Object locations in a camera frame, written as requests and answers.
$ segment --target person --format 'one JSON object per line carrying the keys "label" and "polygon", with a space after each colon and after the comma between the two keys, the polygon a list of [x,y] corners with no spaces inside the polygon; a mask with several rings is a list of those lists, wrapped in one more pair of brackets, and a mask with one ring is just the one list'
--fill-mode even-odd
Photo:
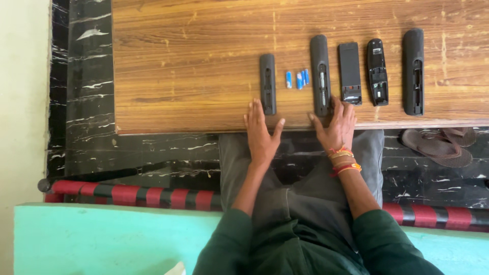
{"label": "person", "polygon": [[383,130],[354,132],[353,106],[332,104],[326,129],[309,114],[328,157],[293,185],[269,167],[285,120],[270,135],[259,100],[244,115],[247,138],[219,137],[225,213],[194,274],[442,274],[381,210]]}

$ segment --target brown flip flop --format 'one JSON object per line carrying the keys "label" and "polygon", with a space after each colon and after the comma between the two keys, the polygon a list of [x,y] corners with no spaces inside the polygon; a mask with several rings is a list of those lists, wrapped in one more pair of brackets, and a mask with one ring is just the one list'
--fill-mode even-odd
{"label": "brown flip flop", "polygon": [[469,147],[475,143],[476,132],[472,127],[441,128],[442,134],[462,147]]}
{"label": "brown flip flop", "polygon": [[465,167],[472,163],[472,154],[445,136],[423,135],[414,129],[407,129],[401,140],[407,147],[446,167]]}

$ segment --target blue battery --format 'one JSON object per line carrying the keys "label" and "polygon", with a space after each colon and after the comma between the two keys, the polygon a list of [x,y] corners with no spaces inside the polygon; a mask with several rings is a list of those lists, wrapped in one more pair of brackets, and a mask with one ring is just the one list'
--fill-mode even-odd
{"label": "blue battery", "polygon": [[309,84],[309,71],[307,69],[304,70],[304,72],[306,73],[306,84]]}
{"label": "blue battery", "polygon": [[292,73],[291,72],[287,72],[285,74],[285,80],[287,82],[287,89],[291,89],[292,88]]}
{"label": "blue battery", "polygon": [[297,88],[300,90],[302,89],[302,74],[301,73],[297,73]]}
{"label": "blue battery", "polygon": [[301,72],[302,77],[302,86],[306,85],[306,73],[304,71]]}

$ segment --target teal wall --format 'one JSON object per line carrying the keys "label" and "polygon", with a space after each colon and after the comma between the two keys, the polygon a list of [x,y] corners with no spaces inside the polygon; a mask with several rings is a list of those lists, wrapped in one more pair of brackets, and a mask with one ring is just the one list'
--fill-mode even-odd
{"label": "teal wall", "polygon": [[[16,275],[191,274],[221,212],[32,203],[15,207]],[[487,274],[489,234],[403,227],[445,274]]]}

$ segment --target wooden table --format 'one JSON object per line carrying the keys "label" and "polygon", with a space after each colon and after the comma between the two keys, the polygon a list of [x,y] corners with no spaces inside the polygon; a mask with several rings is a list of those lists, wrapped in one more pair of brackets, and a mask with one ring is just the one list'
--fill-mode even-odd
{"label": "wooden table", "polygon": [[[489,125],[489,3],[470,0],[112,0],[118,134],[243,131],[260,97],[259,57],[275,55],[277,114],[311,129],[311,85],[286,89],[285,73],[310,69],[310,39],[328,38],[332,94],[337,46],[358,42],[363,105],[357,127]],[[424,29],[425,115],[401,101],[401,40]],[[384,44],[389,105],[373,107],[366,46]]]}

